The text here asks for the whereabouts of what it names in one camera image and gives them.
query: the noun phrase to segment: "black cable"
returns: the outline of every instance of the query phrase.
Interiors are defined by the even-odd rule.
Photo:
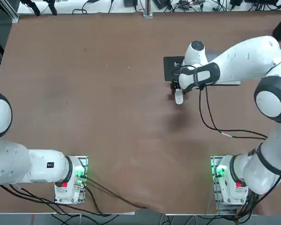
[[[93,221],[96,225],[100,225],[97,221],[95,221],[95,220],[94,220],[93,218],[91,218],[91,217],[88,217],[88,216],[85,216],[85,215],[82,215],[82,217],[85,217],[85,218],[87,218],[87,219]]]
[[[204,118],[203,118],[203,115],[202,115],[202,108],[201,108],[201,93],[202,93],[202,90],[200,90],[200,92],[199,92],[199,113],[200,113],[200,117],[201,117],[201,120],[202,120],[202,122],[204,123],[204,125],[207,127],[207,128],[209,128],[209,129],[211,129],[211,130],[216,130],[216,131],[218,131],[219,133],[221,133],[222,134],[222,131],[224,131],[224,132],[247,132],[247,133],[252,133],[252,134],[257,134],[257,135],[262,135],[262,136],[265,136],[265,135],[263,135],[263,134],[259,134],[259,133],[257,133],[257,132],[254,132],[254,131],[250,131],[250,130],[232,130],[232,129],[229,129],[229,130],[225,130],[225,129],[218,129],[216,126],[215,126],[215,123],[214,123],[214,121],[213,121],[213,117],[212,117],[212,114],[211,114],[211,111],[210,111],[210,107],[209,107],[209,102],[208,102],[208,93],[206,92],[206,100],[207,100],[207,106],[208,106],[208,111],[209,111],[209,115],[210,115],[210,119],[211,119],[211,121],[212,121],[212,124],[213,124],[213,126],[214,126],[214,128],[213,127],[210,127],[206,122],[205,122],[205,120],[204,120]],[[233,137],[233,138],[243,138],[243,139],[245,139],[245,138],[248,138],[248,139],[260,139],[260,140],[265,140],[265,138],[261,138],[261,137],[242,137],[242,136],[234,136],[234,135],[231,135],[231,137]]]
[[[113,4],[113,1],[114,1],[114,0],[111,0],[111,6],[109,7],[108,13],[111,12],[111,7],[112,7],[112,4]]]
[[[209,220],[208,223],[206,223],[206,225],[210,224],[214,219],[219,219],[219,218],[217,218],[217,216],[213,217],[212,219]]]
[[[26,191],[29,195],[27,195],[27,194],[25,194],[25,193],[23,193],[23,192],[21,192],[21,191],[18,191],[18,190],[15,189],[14,186],[12,186],[12,185],[9,185],[9,186],[10,186],[15,192],[17,192],[17,193],[19,193],[19,194],[21,194],[21,195],[34,197],[34,198],[37,198],[37,199],[39,199],[40,201],[44,202],[41,198],[35,196],[34,194],[30,193],[29,191],[27,191],[27,190],[24,189],[24,188],[23,188],[23,190]],[[46,204],[46,205],[49,206],[51,209],[53,209],[53,210],[54,210],[55,212],[57,212],[58,214],[61,214],[61,213],[58,212],[54,207],[52,207],[50,204]],[[51,215],[52,215],[54,218],[56,218],[57,220],[59,220],[60,222],[62,222],[62,224],[68,225],[68,224],[67,224],[67,221],[69,221],[69,219],[68,219],[67,221],[63,221],[63,220],[57,218],[56,216],[54,216],[53,214],[51,214]],[[64,215],[69,216],[70,219],[71,219],[72,217],[76,217],[76,216],[77,216],[77,215],[72,216],[72,215],[69,215],[69,214],[67,214],[67,213],[65,213]]]
[[[74,217],[78,217],[79,215],[74,215],[74,216],[72,216],[72,217],[70,217],[69,219],[67,219],[65,222],[62,222],[62,224],[61,225],[64,225],[64,224],[67,224],[67,222],[70,220],[70,219],[72,219],[72,218],[74,218]]]
[[[184,66],[180,66],[180,67],[175,68],[175,69],[171,72],[171,74],[173,74],[175,71],[177,71],[177,70],[179,70],[179,69],[181,69],[181,68],[184,68],[184,67],[196,68],[196,67],[194,67],[193,65],[184,65]]]
[[[173,2],[173,0],[171,0],[170,3],[167,4],[167,7],[165,8],[164,13],[165,13],[165,11],[167,11],[167,9],[168,10],[173,10],[172,2]]]
[[[134,203],[128,201],[127,199],[125,199],[125,198],[123,198],[123,197],[117,195],[116,193],[114,193],[114,192],[108,190],[107,188],[103,187],[101,184],[97,183],[96,181],[94,181],[94,180],[91,179],[91,178],[88,178],[88,177],[83,176],[83,175],[80,176],[80,177],[81,177],[81,178],[84,178],[84,179],[87,179],[87,180],[89,180],[89,181],[91,181],[91,182],[93,182],[94,184],[98,185],[100,188],[104,189],[105,191],[109,192],[109,193],[112,194],[113,196],[115,196],[115,197],[121,199],[122,201],[126,202],[126,203],[129,204],[129,205],[132,205],[132,206],[134,206],[134,207],[136,207],[136,208],[139,208],[139,209],[147,209],[146,207],[143,207],[143,206],[139,206],[139,205],[137,205],[137,204],[134,204]]]
[[[84,6],[85,6],[86,4],[88,4],[88,3],[89,3],[89,1],[86,1],[86,2],[83,4],[82,8],[75,8],[75,9],[73,9],[72,15],[74,14],[75,11],[82,11],[82,14],[87,14],[88,12],[84,9]]]
[[[42,200],[47,201],[47,202],[44,203],[44,202],[41,202],[41,201],[37,201],[37,200],[34,200],[34,199],[30,199],[30,198],[27,198],[27,197],[23,197],[23,196],[21,196],[21,195],[18,195],[18,194],[16,194],[16,193],[12,192],[11,190],[9,190],[8,188],[6,188],[6,187],[3,186],[3,185],[0,185],[0,187],[1,187],[2,189],[4,189],[5,191],[9,192],[10,194],[12,194],[12,195],[14,195],[14,196],[16,196],[16,197],[22,198],[22,199],[24,199],[24,200],[27,200],[27,201],[31,201],[31,202],[34,202],[34,203],[40,203],[40,204],[49,203],[49,204],[54,204],[54,205],[61,205],[61,206],[63,206],[63,207],[71,208],[71,209],[73,209],[73,210],[78,210],[78,211],[90,213],[90,214],[92,214],[92,215],[100,216],[100,214],[97,214],[97,213],[94,213],[94,212],[91,212],[91,211],[88,211],[88,210],[79,209],[79,208],[74,207],[74,206],[71,206],[71,205],[65,205],[65,204],[61,204],[61,203],[57,203],[57,202],[54,203],[54,202],[52,202],[52,201],[50,201],[50,200],[48,200],[48,199],[45,199],[45,198],[41,198]]]
[[[218,1],[214,1],[214,0],[210,0],[210,1],[213,1],[213,2],[215,2],[216,4],[218,4],[219,6],[221,6],[221,8],[223,9],[223,11],[227,11],[227,9],[226,9],[221,3],[219,3]]]
[[[115,218],[117,218],[119,215],[116,215],[115,217],[111,218],[110,220],[107,220],[106,222],[102,223],[101,225],[105,225],[109,223],[110,221],[113,221]]]
[[[256,0],[254,0],[252,7],[248,11],[251,11],[251,9],[255,6],[255,4],[256,4]]]
[[[142,7],[142,10],[145,11],[145,8],[144,8],[144,6],[142,5],[141,0],[140,0],[140,5],[141,5],[141,7]]]
[[[54,218],[56,218],[57,220],[59,220],[60,222],[62,222],[62,224],[69,225],[69,224],[67,224],[67,221],[69,221],[69,219],[68,219],[67,221],[63,221],[63,220],[57,218],[56,216],[54,216],[53,214],[51,214],[51,216],[53,216]]]
[[[94,202],[94,205],[95,205],[95,208],[96,208],[97,212],[98,212],[101,216],[104,216],[104,214],[99,210],[99,207],[98,207],[98,205],[97,205],[97,202],[96,202],[95,197],[94,197],[93,193],[91,192],[91,190],[90,190],[87,186],[85,186],[84,188],[85,188],[85,189],[88,191],[88,193],[90,194],[90,196],[91,196],[91,198],[92,198],[92,200],[93,200],[93,202]]]
[[[246,222],[251,218],[252,212],[253,212],[253,210],[250,211],[250,214],[249,214],[249,216],[248,216],[248,218],[247,218],[246,220],[244,220],[243,222],[238,222],[238,223],[239,223],[239,224],[244,224],[244,223],[246,223]]]
[[[43,12],[46,11],[46,9],[47,9],[48,7],[49,7],[49,5],[47,5],[47,7],[40,13],[40,15],[43,14]]]
[[[203,5],[201,5],[200,0],[197,0],[197,1],[198,1],[198,4],[199,4],[199,6],[200,6],[201,11],[203,12]]]
[[[250,131],[250,130],[243,130],[243,129],[230,129],[230,130],[228,130],[228,129],[218,129],[216,126],[215,126],[215,124],[214,124],[214,120],[213,120],[213,117],[212,117],[212,115],[211,115],[211,110],[210,110],[210,106],[209,106],[209,100],[208,100],[208,90],[207,90],[207,86],[205,86],[205,92],[206,92],[206,103],[207,103],[207,107],[208,107],[208,111],[209,111],[209,115],[210,115],[210,119],[211,119],[211,122],[212,122],[212,124],[213,124],[213,126],[214,126],[214,130],[216,130],[216,131],[219,131],[219,132],[221,132],[221,131],[226,131],[226,132],[246,132],[246,133],[250,133],[250,134],[255,134],[255,135],[259,135],[259,136],[262,136],[262,137],[264,137],[264,138],[267,138],[267,136],[266,135],[263,135],[263,134],[261,134],[261,133],[258,133],[258,132],[255,132],[255,131]]]
[[[253,209],[275,189],[275,187],[279,184],[280,180],[281,180],[281,175],[279,176],[279,178],[277,179],[275,184],[269,189],[268,192],[266,192],[260,199],[258,199],[259,195],[257,196],[257,199],[254,200],[254,203],[252,204],[251,208],[248,211],[238,213],[238,217],[235,217],[235,218],[226,218],[226,217],[222,217],[222,218],[227,219],[227,220],[236,221],[236,220],[239,220],[240,218],[246,216],[249,213],[251,214]]]

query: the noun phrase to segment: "equipment on shelf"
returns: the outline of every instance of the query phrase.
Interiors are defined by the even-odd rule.
[[[170,0],[154,0],[154,3],[156,4],[158,9],[162,9],[170,5]]]
[[[21,1],[22,4],[24,4],[27,7],[31,8],[36,16],[41,15],[37,5],[34,2],[32,2],[31,0],[20,0],[20,1]],[[48,7],[51,10],[52,15],[57,15],[57,10],[56,10],[56,8],[54,6],[55,0],[43,0],[43,1],[48,3]]]

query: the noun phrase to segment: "wire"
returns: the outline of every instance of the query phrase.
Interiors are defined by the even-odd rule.
[[[85,6],[86,4],[88,4],[88,3],[89,3],[89,1],[86,1],[86,2],[83,4],[82,8],[75,8],[75,9],[73,9],[72,15],[74,14],[75,11],[81,11],[82,14],[87,14],[88,12],[84,9],[84,6]]]
[[[269,191],[266,192],[260,199],[259,199],[259,195],[257,195],[257,198],[253,200],[252,206],[249,210],[246,210],[244,212],[239,212],[238,217],[235,217],[235,218],[229,218],[229,217],[224,217],[224,216],[221,216],[221,218],[224,218],[226,220],[231,220],[231,221],[237,221],[240,218],[249,214],[249,217],[248,217],[248,219],[249,219],[252,214],[253,209],[275,189],[275,187],[279,184],[280,180],[281,180],[281,175],[279,176],[279,178],[277,179],[275,184],[269,189]]]
[[[194,218],[195,218],[195,225],[196,225],[196,224],[197,224],[196,216],[190,217],[190,218],[187,220],[187,222],[185,223],[185,225],[188,225],[188,223],[189,223],[192,219],[194,219]]]
[[[257,132],[254,132],[254,131],[250,131],[250,130],[240,130],[240,129],[229,129],[229,130],[226,130],[226,129],[218,129],[214,123],[214,120],[213,120],[213,117],[212,117],[212,114],[211,114],[211,110],[210,110],[210,106],[209,106],[209,101],[208,101],[208,93],[207,93],[207,87],[205,87],[205,91],[206,91],[206,101],[207,101],[207,107],[208,107],[208,111],[209,111],[209,115],[210,115],[210,119],[211,119],[211,122],[214,126],[213,127],[210,127],[204,120],[203,118],[203,115],[202,115],[202,109],[201,109],[201,93],[202,93],[202,90],[200,89],[200,92],[199,92],[199,112],[200,112],[200,117],[201,117],[201,120],[202,122],[204,123],[204,125],[211,129],[211,130],[216,130],[218,131],[219,133],[225,135],[225,136],[228,136],[228,137],[233,137],[233,138],[249,138],[249,139],[260,139],[260,140],[265,140],[265,135],[263,134],[260,134],[260,133],[257,133]],[[242,136],[234,136],[234,135],[228,135],[226,133],[224,133],[223,131],[225,132],[247,132],[247,133],[251,133],[251,134],[256,134],[256,135],[260,135],[260,136],[263,136],[264,138],[262,137],[242,137]]]
[[[86,213],[90,213],[90,214],[93,214],[93,215],[96,215],[96,216],[100,216],[100,214],[97,214],[97,213],[94,213],[94,212],[91,212],[91,211],[88,211],[88,210],[84,210],[84,209],[79,209],[77,207],[74,207],[74,206],[71,206],[71,205],[65,205],[65,204],[61,204],[61,203],[57,203],[57,202],[52,202],[48,199],[45,199],[45,198],[41,198],[42,200],[44,201],[47,201],[47,202],[41,202],[41,201],[37,201],[37,200],[34,200],[34,199],[30,199],[30,198],[27,198],[27,197],[23,197],[21,195],[18,195],[14,192],[12,192],[11,190],[9,190],[8,188],[6,188],[5,186],[3,185],[0,185],[0,187],[2,189],[4,189],[5,191],[9,192],[10,194],[16,196],[16,197],[19,197],[19,198],[22,198],[22,199],[25,199],[27,201],[31,201],[31,202],[34,202],[34,203],[40,203],[40,204],[46,204],[46,203],[49,203],[49,204],[54,204],[54,205],[62,205],[63,207],[67,207],[67,208],[71,208],[71,209],[74,209],[74,210],[78,210],[78,211],[82,211],[82,212],[86,212]]]
[[[200,6],[201,11],[203,12],[203,5],[201,5],[200,0],[197,0],[197,1],[198,1],[198,4],[199,4],[199,6]]]
[[[62,225],[63,225],[63,224],[69,225],[69,224],[67,224],[67,221],[69,221],[70,219],[72,219],[72,217],[71,217],[71,218],[69,218],[67,221],[63,221],[63,220],[57,218],[56,216],[54,216],[53,214],[51,214],[51,216],[53,216],[54,218],[56,218],[57,220],[59,220],[60,222],[62,222]]]
[[[9,185],[16,193],[20,194],[20,195],[23,195],[23,196],[27,196],[27,197],[33,197],[33,198],[36,198],[38,200],[40,200],[41,202],[43,202],[44,204],[48,205],[51,209],[53,209],[55,212],[57,212],[58,214],[61,214],[60,212],[58,212],[55,208],[53,208],[50,204],[54,204],[54,202],[51,202],[50,204],[49,203],[45,203],[44,200],[47,200],[47,199],[43,199],[43,198],[40,198],[40,197],[37,197],[35,196],[34,194],[32,194],[31,192],[29,192],[28,190],[24,189],[24,188],[20,188],[22,189],[23,191],[27,192],[28,194],[25,194],[21,191],[18,191],[17,189],[15,189],[14,186],[12,185]],[[67,214],[59,205],[57,205],[57,207],[64,213],[64,215],[67,215],[69,217],[71,217],[71,215]]]
[[[108,13],[111,12],[111,7],[112,7],[112,4],[113,4],[113,1],[114,1],[114,0],[111,0],[111,6],[109,7]]]
[[[110,194],[112,194],[113,196],[115,196],[115,197],[121,199],[122,201],[126,202],[126,203],[129,204],[129,205],[132,205],[132,206],[134,206],[134,207],[136,207],[136,208],[139,208],[139,209],[147,209],[146,207],[143,207],[143,206],[139,206],[139,205],[137,205],[137,204],[134,204],[134,203],[128,201],[127,199],[125,199],[125,198],[123,198],[123,197],[117,195],[116,193],[114,193],[114,192],[108,190],[107,188],[103,187],[101,184],[97,183],[96,181],[92,180],[91,178],[88,178],[88,177],[86,177],[86,176],[80,176],[80,177],[81,177],[81,178],[84,178],[84,179],[87,179],[87,180],[89,180],[89,181],[91,181],[91,182],[93,182],[94,184],[98,185],[100,188],[104,189],[104,190],[107,191],[108,193],[110,193]]]
[[[72,218],[74,218],[74,217],[78,217],[78,216],[79,216],[79,215],[74,215],[74,216],[70,217],[70,218],[67,219],[66,221],[62,222],[61,225],[67,224],[67,222],[68,222],[70,219],[72,219]]]
[[[252,7],[248,11],[251,11],[251,9],[255,6],[255,4],[256,4],[256,0],[254,0]]]
[[[93,193],[91,192],[91,190],[90,190],[87,186],[85,186],[84,188],[85,188],[85,189],[88,191],[88,193],[90,194],[90,196],[91,196],[91,198],[92,198],[92,200],[93,200],[93,202],[94,202],[94,205],[95,205],[95,208],[96,208],[97,212],[100,214],[100,216],[105,216],[105,215],[99,210],[99,207],[98,207],[98,205],[97,205],[97,203],[96,203],[95,197],[94,197]]]
[[[177,70],[179,70],[179,69],[181,69],[181,68],[184,68],[184,67],[192,67],[192,68],[196,68],[196,67],[194,67],[193,65],[184,65],[184,66],[180,66],[180,67],[177,67],[177,68],[175,68],[172,72],[171,72],[171,74],[173,74],[175,71],[177,71]]]
[[[47,200],[47,199],[44,199],[44,198],[37,197],[37,196],[35,196],[34,194],[32,194],[31,192],[27,191],[27,190],[24,189],[24,188],[21,188],[21,189],[24,190],[24,191],[26,191],[27,193],[29,193],[29,195],[27,195],[27,194],[25,194],[25,193],[23,193],[23,192],[21,192],[21,191],[16,190],[12,185],[10,185],[10,187],[11,187],[15,192],[17,192],[17,193],[19,193],[19,194],[22,194],[23,196],[29,196],[29,197],[31,197],[31,198],[39,199],[39,200],[41,201],[41,203],[44,203],[44,204],[48,205],[50,208],[52,208],[54,211],[56,211],[56,212],[57,212],[58,214],[60,214],[60,215],[67,215],[67,216],[69,216],[70,218],[69,218],[67,221],[69,221],[69,220],[70,220],[71,218],[73,218],[73,217],[78,216],[78,215],[69,215],[69,214],[65,213],[65,212],[59,207],[59,205],[57,205],[56,203],[51,202],[51,201],[49,201],[49,200]],[[64,212],[64,214],[61,214],[60,212],[58,212],[58,211],[57,211],[56,209],[54,209],[50,204],[57,205],[58,208],[60,208],[60,209]],[[62,221],[62,220],[60,220],[59,218],[55,217],[54,215],[52,215],[52,216],[53,216],[54,218],[56,218],[57,220],[59,220],[60,222],[62,222],[63,224],[68,225],[68,224],[67,224],[67,221]],[[106,222],[103,223],[102,225],[107,224],[108,222],[114,220],[114,219],[115,219],[116,217],[118,217],[118,216],[119,216],[119,215],[116,215],[115,217],[113,217],[112,219],[106,221]],[[88,216],[86,216],[86,215],[82,215],[82,217],[88,218],[89,220],[93,221],[96,225],[100,225],[96,220],[94,220],[94,219],[91,218],[91,217],[88,217]]]
[[[116,215],[114,218],[111,218],[110,220],[107,220],[105,223],[102,223],[101,225],[105,225],[111,221],[113,221],[115,218],[117,218],[119,215]]]
[[[208,224],[210,224],[214,219],[218,219],[218,218],[216,218],[216,216],[215,217],[213,217],[212,219],[210,219],[209,220],[209,222],[208,223],[206,223],[206,225],[208,225]]]
[[[47,7],[40,13],[40,15],[43,14],[43,12],[46,11],[46,9],[47,9],[48,7],[49,7],[49,5],[47,5]]]
[[[221,3],[219,3],[218,1],[214,1],[214,0],[209,0],[209,1],[212,1],[212,2],[217,3],[219,6],[221,6],[221,8],[223,9],[223,11],[227,11],[227,9],[226,9]]]
[[[171,0],[170,3],[167,5],[167,7],[164,10],[164,13],[165,13],[165,11],[167,11],[167,9],[168,10],[173,10],[172,2],[173,2],[173,0]]]
[[[141,5],[141,7],[142,7],[142,10],[144,10],[144,11],[145,11],[145,8],[144,8],[144,6],[142,5],[141,0],[140,0],[140,5]]]

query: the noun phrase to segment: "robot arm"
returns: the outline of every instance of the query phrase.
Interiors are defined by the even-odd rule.
[[[0,137],[9,130],[12,118],[11,105],[0,94]],[[0,140],[0,185],[54,182],[55,201],[83,203],[86,180],[78,175],[86,175],[87,160],[84,165],[81,160],[56,150],[27,149],[23,145]]]
[[[193,43],[180,68],[177,89],[189,92],[214,82],[262,78],[254,93],[256,106],[277,122],[259,147],[242,155],[224,156],[218,166],[222,203],[241,205],[248,189],[262,195],[281,176],[281,49],[273,37],[257,37],[231,47],[207,63],[204,45]]]
[[[180,88],[188,92],[201,84],[262,78],[280,62],[279,43],[269,36],[243,41],[209,63],[204,45],[194,41],[186,51],[178,81]]]

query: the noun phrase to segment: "metal bracket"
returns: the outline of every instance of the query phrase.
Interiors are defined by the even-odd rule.
[[[151,0],[145,0],[145,11],[143,16],[145,18],[153,18],[153,14],[151,13]]]
[[[215,172],[217,166],[220,164],[222,158],[223,158],[223,156],[211,156],[211,172],[212,172],[212,178],[214,181],[214,198],[215,198],[216,211],[219,215],[235,215],[239,206],[238,205],[226,205],[226,204],[222,203],[222,194],[221,194],[220,184],[214,174],[214,172]]]

